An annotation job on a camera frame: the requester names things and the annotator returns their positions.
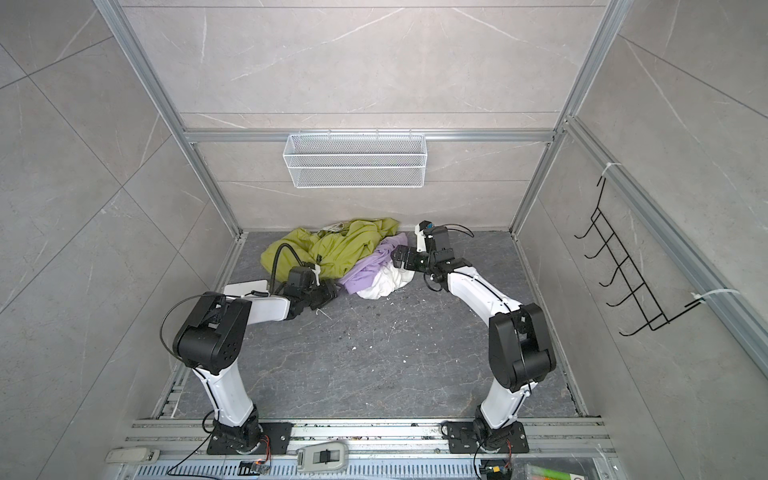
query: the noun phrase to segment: gray marble wall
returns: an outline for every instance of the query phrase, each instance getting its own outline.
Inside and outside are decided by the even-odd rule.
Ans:
[[[291,183],[283,143],[200,144],[247,230],[321,228],[354,217],[393,217],[506,230],[541,158],[539,142],[434,142],[422,188],[308,188]]]
[[[125,0],[189,128],[552,128],[603,0]],[[202,144],[242,227],[505,229],[542,144],[431,143],[420,189],[298,190],[278,144]]]
[[[97,478],[155,407],[232,242],[169,137],[89,0],[3,2],[0,478]]]
[[[761,313],[768,257],[765,2],[637,0],[582,121]],[[566,141],[521,243],[591,414],[632,478],[761,478],[768,382],[706,307],[658,331],[589,225],[600,171]],[[693,287],[607,187],[601,204],[670,315]],[[649,298],[642,297],[644,305]]]
[[[768,319],[768,2],[637,0],[581,120]]]

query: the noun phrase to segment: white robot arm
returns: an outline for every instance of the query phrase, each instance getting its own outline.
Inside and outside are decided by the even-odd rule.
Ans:
[[[513,444],[519,444],[520,407],[555,368],[543,312],[535,304],[521,305],[509,298],[469,262],[454,258],[445,226],[422,222],[416,233],[417,247],[400,246],[392,252],[394,265],[429,275],[441,290],[467,303],[488,327],[488,361],[494,381],[477,408],[472,438],[464,443],[492,452],[506,448],[516,432]],[[250,453],[258,447],[262,430],[237,368],[246,326],[291,319],[307,306],[315,310],[335,298],[336,290],[332,283],[319,282],[316,269],[302,265],[291,270],[280,296],[267,292],[265,280],[229,285],[224,295],[209,294],[198,300],[176,335],[174,353],[193,368],[214,406],[212,438],[219,449],[212,451],[212,441],[208,453]],[[523,448],[527,451],[527,442]]]
[[[473,429],[478,446],[496,451],[511,439],[513,431],[522,430],[515,423],[523,401],[556,367],[544,314],[533,303],[522,305],[509,298],[469,262],[455,258],[446,226],[424,221],[415,232],[416,247],[400,246],[392,252],[395,266],[429,276],[440,284],[440,290],[469,305],[488,326],[488,362],[494,381],[477,409]]]

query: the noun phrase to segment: gray stone floor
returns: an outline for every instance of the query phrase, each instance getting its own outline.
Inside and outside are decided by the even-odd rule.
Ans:
[[[283,235],[250,233],[230,282],[267,278],[260,254]],[[451,242],[502,292],[533,301],[509,233],[451,232]],[[364,300],[342,289],[322,312],[250,326],[238,362],[263,418],[467,417],[492,381],[485,324],[458,298],[427,290],[420,275],[388,298]],[[191,376],[175,416],[199,419],[210,408]],[[576,415],[559,368],[521,410]]]

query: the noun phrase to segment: aluminum rail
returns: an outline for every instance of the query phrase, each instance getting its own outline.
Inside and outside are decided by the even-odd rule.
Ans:
[[[611,45],[616,38],[616,34],[621,27],[621,23],[627,16],[627,12],[629,12],[631,6],[632,0],[611,0],[608,2],[608,6],[605,9],[605,15],[603,16],[603,19],[598,26],[598,31],[592,40],[592,45],[587,52],[584,64],[578,72],[576,82],[571,89],[571,93],[568,95],[568,99],[565,101],[563,111],[560,113],[560,117],[554,129],[556,132],[554,142],[549,145],[542,154],[533,177],[531,177],[531,181],[528,182],[528,188],[525,190],[525,195],[523,195],[523,199],[520,202],[515,218],[509,226],[509,231],[513,235],[520,233],[520,229],[522,228],[525,219],[528,217],[528,213],[531,211],[533,203],[536,201],[538,192],[541,190],[541,185],[544,184],[544,179],[547,177],[549,169],[552,167],[552,162],[554,162],[554,158],[558,154],[560,143],[562,142],[565,119],[575,115],[581,104],[584,102],[589,87],[592,85],[595,76],[597,76],[600,66],[603,65],[603,60],[605,60],[605,56],[611,48]]]
[[[565,130],[601,170],[608,163],[617,163],[578,117],[567,118]],[[616,165],[604,176],[699,293],[733,288],[625,168]],[[707,305],[768,377],[768,330],[760,315],[741,295],[733,293],[711,295]]]
[[[472,419],[447,419],[470,422]],[[442,438],[442,419],[287,419],[294,424],[288,456],[307,445],[342,440],[350,458],[471,458],[472,454],[449,453]],[[520,419],[525,425],[528,454],[537,457],[616,457],[602,419]],[[136,420],[116,447],[146,446],[160,449],[161,459],[183,458],[206,437],[200,420]],[[504,458],[506,452],[480,454],[478,458]],[[243,455],[243,459],[257,456]],[[194,458],[221,458],[198,454]]]
[[[187,141],[203,142],[261,142],[287,140],[292,134],[421,134],[428,141],[552,141],[554,131],[540,128],[510,128],[491,130],[443,128],[356,128],[356,129],[242,129],[187,130]]]
[[[477,463],[483,458],[478,455]],[[612,457],[574,457],[572,461],[589,471],[589,464],[594,466],[600,480],[627,480],[618,458]],[[527,463],[526,458],[515,456],[519,465]],[[408,478],[410,480],[475,480],[472,458],[351,458],[345,469],[338,472],[302,473],[296,468],[296,459],[279,458],[271,462],[268,473],[261,474],[259,480],[392,480]],[[174,480],[179,475],[210,475],[221,480],[240,480],[239,458],[196,460],[190,459],[174,470],[176,476],[167,475],[169,468],[175,465],[172,460],[159,460],[153,465],[135,468],[133,480]]]
[[[179,148],[181,148],[182,153],[192,166],[197,178],[203,184],[216,210],[219,211],[222,220],[227,225],[232,236],[237,238],[242,233],[242,229],[238,225],[237,219],[224,199],[221,190],[219,190],[218,184],[203,162],[203,158],[184,137],[184,127],[181,124],[176,108],[171,103],[163,85],[154,73],[122,8],[116,0],[94,0],[94,3],[101,16],[104,17],[104,21],[107,22],[110,30],[112,30],[112,34],[123,49],[128,63],[131,64],[131,67],[136,72],[141,84],[144,86],[147,94],[149,94],[174,139],[179,144]]]

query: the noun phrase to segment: orange wire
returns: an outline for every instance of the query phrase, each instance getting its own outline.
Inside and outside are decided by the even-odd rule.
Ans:
[[[512,463],[512,444],[507,440],[507,447],[509,447],[509,460],[507,461],[507,465],[504,465],[504,468],[509,468],[509,465]]]
[[[270,460],[270,437],[268,435],[264,436],[266,438],[266,458],[264,460],[256,460],[256,463],[258,465],[263,465],[267,463]]]

